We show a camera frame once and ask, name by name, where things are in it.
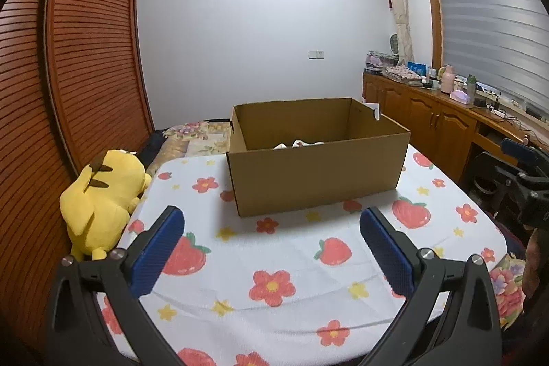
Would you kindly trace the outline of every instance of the open cardboard box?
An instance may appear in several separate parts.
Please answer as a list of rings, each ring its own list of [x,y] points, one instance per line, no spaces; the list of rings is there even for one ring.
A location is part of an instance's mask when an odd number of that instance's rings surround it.
[[[227,161],[240,217],[393,189],[410,131],[352,98],[235,106]],[[292,147],[296,139],[325,144]],[[273,149],[284,143],[286,149]]]

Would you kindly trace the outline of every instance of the metal screw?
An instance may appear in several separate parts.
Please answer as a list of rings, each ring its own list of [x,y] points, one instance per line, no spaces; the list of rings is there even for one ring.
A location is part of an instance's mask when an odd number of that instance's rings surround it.
[[[484,259],[479,255],[473,255],[473,264],[482,265],[484,264]]]
[[[63,259],[61,259],[61,265],[63,267],[68,267],[72,265],[75,261],[76,259],[73,255],[66,255]]]
[[[435,252],[430,248],[422,248],[419,254],[423,259],[433,259],[435,257]]]
[[[122,259],[126,254],[126,250],[124,250],[123,248],[115,248],[114,250],[111,251],[111,253],[109,253],[109,256],[111,257],[111,259]]]

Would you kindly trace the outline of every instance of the louvered wardrobe door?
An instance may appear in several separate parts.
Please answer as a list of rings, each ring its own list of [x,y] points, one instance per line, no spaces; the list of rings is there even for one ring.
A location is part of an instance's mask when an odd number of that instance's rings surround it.
[[[41,12],[41,0],[0,11],[0,313],[38,350],[51,281],[70,251],[59,195],[72,173],[50,127]]]
[[[50,91],[77,170],[105,149],[139,150],[152,132],[134,2],[47,0]]]

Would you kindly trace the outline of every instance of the window blind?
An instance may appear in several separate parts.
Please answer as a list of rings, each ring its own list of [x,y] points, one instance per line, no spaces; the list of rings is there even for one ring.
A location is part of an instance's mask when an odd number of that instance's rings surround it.
[[[549,111],[549,16],[540,0],[440,0],[456,73]]]

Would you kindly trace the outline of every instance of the pikachu plush toy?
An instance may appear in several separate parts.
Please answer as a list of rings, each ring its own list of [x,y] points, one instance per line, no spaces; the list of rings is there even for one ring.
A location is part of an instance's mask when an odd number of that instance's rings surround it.
[[[84,167],[59,199],[72,241],[71,254],[105,259],[114,248],[151,178],[139,159],[124,150],[104,151]]]

